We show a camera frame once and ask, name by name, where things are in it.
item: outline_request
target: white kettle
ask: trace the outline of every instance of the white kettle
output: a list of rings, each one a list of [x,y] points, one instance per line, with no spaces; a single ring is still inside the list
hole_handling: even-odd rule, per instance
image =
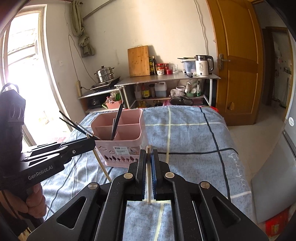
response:
[[[214,70],[214,59],[210,55],[196,55],[195,57],[196,75],[208,76]],[[209,68],[208,59],[211,60],[212,68]]]

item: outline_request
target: pink plastic basket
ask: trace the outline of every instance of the pink plastic basket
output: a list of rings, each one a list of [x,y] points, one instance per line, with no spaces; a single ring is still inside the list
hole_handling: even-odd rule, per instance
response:
[[[148,145],[143,110],[123,110],[118,122],[113,141],[110,141],[113,119],[117,112],[98,115],[91,128],[102,141],[96,141],[96,147],[110,167],[128,167],[131,162],[138,161],[140,150]]]
[[[108,107],[108,109],[119,109],[119,106],[121,103],[122,103],[122,100],[111,101],[109,103],[106,102],[106,106]]]

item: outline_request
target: metal bolt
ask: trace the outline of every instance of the metal bolt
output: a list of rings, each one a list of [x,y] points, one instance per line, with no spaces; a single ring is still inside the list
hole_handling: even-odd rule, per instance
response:
[[[97,183],[90,183],[90,184],[88,185],[88,188],[91,189],[91,190],[94,190],[94,189],[96,189],[97,187],[98,187],[98,184],[97,184]]]
[[[210,184],[208,182],[202,182],[201,184],[202,188],[208,189],[210,187]]]
[[[167,178],[173,178],[173,177],[175,176],[175,174],[173,174],[172,172],[167,172],[167,173],[165,174],[165,176],[166,176]]]
[[[131,178],[133,177],[133,175],[132,175],[131,173],[127,172],[127,173],[125,173],[125,174],[123,175],[123,177],[124,177],[125,179],[131,179]]]

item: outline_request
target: finger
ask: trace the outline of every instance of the finger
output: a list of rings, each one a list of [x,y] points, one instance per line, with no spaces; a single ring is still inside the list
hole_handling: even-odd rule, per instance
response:
[[[45,197],[42,196],[42,200],[37,206],[29,207],[28,214],[32,216],[38,215],[44,210],[44,207],[45,207]]]
[[[32,193],[26,200],[26,204],[28,207],[37,206],[42,200],[42,187],[38,190],[37,193]]]
[[[43,218],[46,214],[46,206],[44,207],[43,211],[39,213],[38,215],[35,215],[34,218]]]
[[[19,197],[13,195],[10,191],[5,190],[4,191],[5,196],[7,197],[8,202],[10,203],[10,205],[12,206],[12,208],[15,210],[16,213],[18,213],[18,211],[22,212],[22,213],[27,213],[28,212],[28,207],[26,205],[26,203],[20,199]],[[11,214],[15,217],[15,215],[13,214],[11,208],[9,207],[7,201],[4,199],[4,196],[2,195],[2,192],[0,192],[0,201],[3,205],[3,207]]]
[[[33,188],[33,192],[37,193],[39,191],[39,189],[42,188],[41,183],[34,185],[32,188]]]

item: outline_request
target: tiled floor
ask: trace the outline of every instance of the tiled floor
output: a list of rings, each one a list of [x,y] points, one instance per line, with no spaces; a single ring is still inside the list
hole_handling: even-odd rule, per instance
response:
[[[257,123],[252,126],[229,126],[247,181],[259,171],[272,153],[284,129],[285,109],[261,105]]]

